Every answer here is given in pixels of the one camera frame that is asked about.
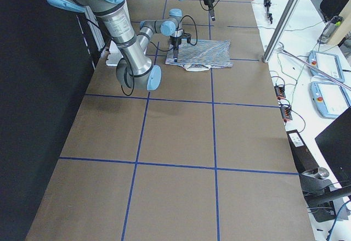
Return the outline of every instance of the black monitor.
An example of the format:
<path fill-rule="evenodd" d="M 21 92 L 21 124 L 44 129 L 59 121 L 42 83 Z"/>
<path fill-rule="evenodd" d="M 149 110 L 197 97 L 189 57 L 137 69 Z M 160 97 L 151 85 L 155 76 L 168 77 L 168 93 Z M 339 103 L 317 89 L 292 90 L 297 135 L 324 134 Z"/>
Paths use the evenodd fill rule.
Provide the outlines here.
<path fill-rule="evenodd" d="M 316 143 L 341 186 L 351 184 L 351 108 L 317 137 Z"/>

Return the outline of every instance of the black curtain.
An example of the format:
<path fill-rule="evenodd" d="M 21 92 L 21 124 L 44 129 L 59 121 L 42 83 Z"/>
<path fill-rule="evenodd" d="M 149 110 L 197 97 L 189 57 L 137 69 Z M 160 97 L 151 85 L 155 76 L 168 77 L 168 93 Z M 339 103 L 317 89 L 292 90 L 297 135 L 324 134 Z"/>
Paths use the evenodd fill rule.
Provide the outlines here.
<path fill-rule="evenodd" d="M 0 0 L 0 240 L 24 240 L 91 75 L 86 22 L 46 0 Z M 87 39 L 92 55 L 84 42 Z"/>

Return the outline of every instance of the cloth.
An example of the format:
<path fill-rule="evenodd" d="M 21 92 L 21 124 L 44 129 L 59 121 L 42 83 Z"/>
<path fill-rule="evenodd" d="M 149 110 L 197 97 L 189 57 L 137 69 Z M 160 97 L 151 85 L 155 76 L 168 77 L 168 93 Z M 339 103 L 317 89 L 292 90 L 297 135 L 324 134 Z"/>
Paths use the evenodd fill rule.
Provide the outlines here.
<path fill-rule="evenodd" d="M 182 39 L 179 46 L 178 61 L 173 59 L 173 46 L 167 52 L 166 64 L 178 65 L 187 71 L 206 71 L 210 68 L 232 67 L 233 63 L 229 57 L 230 40 L 198 40 L 196 46 L 192 46 Z"/>

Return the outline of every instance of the metal rod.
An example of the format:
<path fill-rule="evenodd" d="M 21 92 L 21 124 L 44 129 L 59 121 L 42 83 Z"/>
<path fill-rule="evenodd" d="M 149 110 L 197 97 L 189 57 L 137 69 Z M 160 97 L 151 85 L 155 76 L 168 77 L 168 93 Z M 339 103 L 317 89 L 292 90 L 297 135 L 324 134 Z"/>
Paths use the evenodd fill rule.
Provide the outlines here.
<path fill-rule="evenodd" d="M 325 72 L 319 70 L 317 67 L 313 66 L 312 64 L 307 63 L 306 61 L 304 61 L 304 60 L 300 59 L 299 57 L 297 57 L 297 56 L 295 56 L 295 55 L 289 53 L 288 51 L 284 50 L 283 48 L 280 48 L 279 50 L 280 50 L 282 53 L 285 53 L 286 55 L 288 55 L 288 56 L 290 56 L 290 57 L 293 57 L 293 58 L 299 60 L 301 63 L 304 63 L 308 68 L 310 68 L 310 69 L 316 71 L 316 72 L 317 72 L 318 74 L 320 74 L 320 75 L 323 75 L 324 77 L 328 78 L 330 81 L 336 83 L 337 85 L 342 86 L 342 87 L 346 88 L 347 90 L 350 90 L 350 91 L 351 91 L 351 87 L 345 85 L 344 83 L 340 82 L 339 80 L 336 80 L 335 78 L 331 77 L 330 75 L 326 74 Z"/>
<path fill-rule="evenodd" d="M 315 207 L 319 204 L 327 203 L 329 201 L 333 201 L 338 198 L 349 196 L 350 194 L 351 194 L 351 186 L 346 186 L 322 195 L 312 196 L 312 197 L 307 196 L 305 199 L 310 207 Z"/>
<path fill-rule="evenodd" d="M 280 38 L 282 34 L 284 33 L 285 27 L 288 24 L 290 17 L 292 16 L 299 0 L 289 0 L 286 4 L 286 7 L 284 9 L 284 12 L 276 26 L 276 29 L 273 33 L 273 36 L 267 46 L 267 49 L 263 55 L 263 61 L 267 63 L 269 59 L 271 58 L 273 51 L 275 49 L 275 46 L 277 43 L 280 41 Z"/>

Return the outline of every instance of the white table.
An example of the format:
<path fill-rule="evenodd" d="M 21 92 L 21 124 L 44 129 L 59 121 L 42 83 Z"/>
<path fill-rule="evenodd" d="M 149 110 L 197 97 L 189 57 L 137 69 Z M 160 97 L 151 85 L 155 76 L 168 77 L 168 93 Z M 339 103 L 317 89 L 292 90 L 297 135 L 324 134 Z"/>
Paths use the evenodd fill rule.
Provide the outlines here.
<path fill-rule="evenodd" d="M 287 1 L 288 0 L 271 0 L 270 12 L 273 14 L 273 24 L 270 24 L 270 22 L 266 18 L 266 8 L 263 5 L 263 0 L 252 1 L 252 7 L 257 21 L 257 26 L 259 27 L 260 37 L 264 49 L 266 49 L 270 38 L 274 32 L 273 29 L 267 28 L 276 28 L 276 25 L 278 24 L 281 14 L 284 11 Z M 310 0 L 300 0 L 298 7 L 296 8 L 286 30 L 303 29 L 312 25 L 315 26 L 307 28 L 305 30 L 285 31 L 281 38 L 281 42 L 284 44 L 284 48 L 294 55 L 303 56 L 308 56 L 309 52 L 314 47 L 315 50 L 318 50 L 318 46 L 315 46 L 316 40 L 323 31 L 325 24 Z M 333 46 L 321 45 L 320 51 L 328 50 L 331 47 Z M 339 56 L 343 69 L 351 69 L 351 66 L 349 65 L 346 58 L 344 57 L 344 55 L 338 47 L 333 47 L 327 52 L 337 54 Z M 281 66 L 279 65 L 278 61 L 278 56 L 281 61 L 283 71 L 294 78 L 297 78 L 300 74 L 303 64 L 284 54 L 278 54 L 277 52 L 274 53 L 271 60 L 269 61 L 269 69 L 271 70 L 272 76 L 276 76 L 278 73 L 278 75 L 285 80 L 285 83 L 295 84 L 295 81 L 293 79 L 282 73 Z M 344 75 L 346 78 L 345 83 L 347 85 L 351 85 L 351 74 L 346 72 Z M 325 167 L 330 171 L 328 164 L 326 163 L 325 159 L 320 153 L 320 150 L 317 147 L 314 140 L 314 138 L 333 121 L 331 119 L 324 119 L 320 117 L 310 96 L 309 83 L 311 81 L 320 80 L 321 79 L 318 77 L 312 77 L 311 73 L 309 72 L 309 69 L 305 66 L 298 80 L 293 102 L 292 93 L 294 86 L 286 86 L 285 93 L 287 99 L 290 102 L 292 102 L 292 109 L 298 112 L 306 121 L 306 127 L 301 133 L 301 136 L 305 141 L 307 147 L 311 151 L 316 162 L 321 167 Z M 289 121 L 286 124 L 286 130 L 302 130 L 304 124 L 301 118 L 294 113 L 292 116 L 293 121 Z M 332 173 L 329 179 L 332 182 L 337 182 L 335 176 Z M 327 221 L 323 223 L 318 223 L 315 221 L 313 215 L 310 215 L 310 220 L 313 226 L 313 231 L 316 240 L 325 240 L 325 238 L 327 237 L 327 231 L 331 228 L 333 222 Z M 336 223 L 331 240 L 351 240 L 351 216 L 349 217 L 348 221 L 338 221 Z"/>

